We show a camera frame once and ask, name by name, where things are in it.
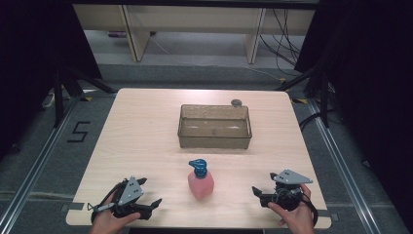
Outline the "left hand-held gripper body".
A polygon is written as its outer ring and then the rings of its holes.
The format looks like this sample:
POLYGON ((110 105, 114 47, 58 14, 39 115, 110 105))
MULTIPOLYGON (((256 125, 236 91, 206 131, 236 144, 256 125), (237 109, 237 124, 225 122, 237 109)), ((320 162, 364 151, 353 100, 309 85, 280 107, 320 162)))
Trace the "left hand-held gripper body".
POLYGON ((144 194, 144 191, 132 175, 129 179, 117 183, 102 199, 93 206, 93 219, 103 211, 110 211, 115 217, 125 217, 134 213, 140 214, 140 219, 148 220, 153 211, 145 211, 145 206, 137 204, 137 200, 144 194))

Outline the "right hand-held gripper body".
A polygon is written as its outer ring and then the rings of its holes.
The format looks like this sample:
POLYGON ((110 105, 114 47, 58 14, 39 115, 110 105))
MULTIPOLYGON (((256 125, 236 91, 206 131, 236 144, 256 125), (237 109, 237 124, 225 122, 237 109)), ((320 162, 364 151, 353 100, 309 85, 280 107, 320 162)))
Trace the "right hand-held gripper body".
POLYGON ((301 189, 301 184, 312 183, 313 181, 300 175, 290 169, 285 169, 277 176, 277 181, 274 181, 275 191, 270 194, 270 198, 260 199, 260 205, 263 208, 268 207, 268 203, 278 204, 284 210, 293 211, 301 202, 304 192, 301 189))

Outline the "pink bottle with blue pump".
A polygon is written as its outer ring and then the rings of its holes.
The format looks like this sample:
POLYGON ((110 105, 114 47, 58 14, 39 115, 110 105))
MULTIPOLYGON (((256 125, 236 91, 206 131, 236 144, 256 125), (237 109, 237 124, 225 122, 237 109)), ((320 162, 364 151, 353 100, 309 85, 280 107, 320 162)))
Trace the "pink bottle with blue pump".
POLYGON ((190 190, 197 200, 203 200, 211 195, 214 189, 214 179, 207 169, 207 161, 196 159, 189 161, 188 164, 193 168, 187 177, 190 190))

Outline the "clear brown plastic bin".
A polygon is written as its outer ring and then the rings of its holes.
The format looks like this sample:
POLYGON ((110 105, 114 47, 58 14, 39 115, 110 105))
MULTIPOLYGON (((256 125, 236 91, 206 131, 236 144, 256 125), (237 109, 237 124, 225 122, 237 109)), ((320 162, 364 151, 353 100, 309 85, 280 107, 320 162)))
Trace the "clear brown plastic bin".
POLYGON ((177 135, 181 148, 248 149, 247 106, 183 104, 177 135))

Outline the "person's right hand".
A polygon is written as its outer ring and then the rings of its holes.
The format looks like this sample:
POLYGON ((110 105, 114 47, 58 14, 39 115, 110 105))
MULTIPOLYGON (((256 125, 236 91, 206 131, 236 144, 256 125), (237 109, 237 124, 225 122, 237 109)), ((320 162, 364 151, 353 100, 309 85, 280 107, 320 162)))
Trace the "person's right hand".
POLYGON ((305 203, 300 202, 291 212, 272 202, 268 207, 281 218, 278 226, 287 226, 292 234, 315 234, 313 213, 305 203))

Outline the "person's left hand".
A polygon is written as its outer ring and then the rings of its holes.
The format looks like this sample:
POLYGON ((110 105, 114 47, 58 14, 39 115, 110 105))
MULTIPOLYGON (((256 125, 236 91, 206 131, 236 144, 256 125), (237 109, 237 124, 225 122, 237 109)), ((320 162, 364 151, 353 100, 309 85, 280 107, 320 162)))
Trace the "person's left hand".
POLYGON ((120 234, 125 226, 139 218, 139 213, 117 218, 106 210, 96 215, 88 234, 120 234))

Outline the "black metal stand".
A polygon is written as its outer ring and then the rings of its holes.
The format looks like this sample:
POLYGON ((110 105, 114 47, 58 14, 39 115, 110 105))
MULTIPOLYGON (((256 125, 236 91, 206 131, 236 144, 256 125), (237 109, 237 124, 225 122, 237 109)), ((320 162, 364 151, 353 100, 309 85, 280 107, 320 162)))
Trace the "black metal stand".
POLYGON ((295 77, 291 81, 283 83, 280 87, 277 88, 277 91, 285 92, 286 90, 292 88, 295 85, 298 85, 305 80, 307 80, 308 83, 304 90, 304 95, 307 98, 314 98, 316 95, 319 95, 320 110, 316 114, 316 116, 320 117, 324 126, 328 128, 328 77, 321 65, 317 64, 301 75, 295 77))
POLYGON ((98 81, 96 78, 87 75, 76 68, 70 66, 60 66, 56 69, 54 78, 54 93, 55 93, 55 111, 56 118, 54 127, 56 128, 63 120, 64 108, 63 108, 63 90, 66 90, 72 98, 80 98, 83 95, 83 90, 78 81, 83 80, 93 85, 99 90, 104 91, 107 94, 116 94, 117 91, 109 86, 98 81))

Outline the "dark curtain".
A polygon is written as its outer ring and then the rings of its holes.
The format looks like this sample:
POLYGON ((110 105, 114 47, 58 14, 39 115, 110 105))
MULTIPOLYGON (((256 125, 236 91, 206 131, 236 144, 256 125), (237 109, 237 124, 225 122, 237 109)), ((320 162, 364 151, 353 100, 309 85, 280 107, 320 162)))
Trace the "dark curtain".
POLYGON ((0 159, 67 68, 101 77, 72 3, 0 0, 0 159))
POLYGON ((313 67, 342 20, 328 61, 345 123, 413 234, 413 0, 317 0, 295 69, 313 67))

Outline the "light wooden furniture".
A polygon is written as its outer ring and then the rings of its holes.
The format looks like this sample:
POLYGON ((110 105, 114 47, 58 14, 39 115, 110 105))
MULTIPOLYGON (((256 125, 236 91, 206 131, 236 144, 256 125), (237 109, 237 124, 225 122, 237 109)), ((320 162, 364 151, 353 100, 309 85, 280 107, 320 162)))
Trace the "light wooden furniture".
POLYGON ((305 36, 315 13, 264 8, 92 4, 76 4, 74 10, 85 30, 124 31, 134 61, 142 60, 151 31, 198 32, 241 34, 250 64, 255 63, 261 35, 305 36))

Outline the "aluminium floor rail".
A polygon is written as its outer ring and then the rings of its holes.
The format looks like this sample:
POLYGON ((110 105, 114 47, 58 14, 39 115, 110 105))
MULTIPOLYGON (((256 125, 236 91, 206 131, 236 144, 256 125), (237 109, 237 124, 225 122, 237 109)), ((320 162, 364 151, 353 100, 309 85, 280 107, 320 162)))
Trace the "aluminium floor rail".
POLYGON ((12 230, 30 192, 47 165, 68 119, 79 100, 78 97, 73 97, 67 103, 65 110, 63 111, 63 116, 51 129, 47 140, 42 145, 41 151, 37 154, 32 165, 24 174, 23 181, 18 183, 18 189, 16 191, 0 190, 0 201, 8 201, 8 205, 3 212, 0 213, 0 234, 9 234, 12 230))
POLYGON ((324 125, 320 117, 317 117, 316 124, 365 232, 367 234, 382 234, 381 228, 350 172, 331 131, 324 125))

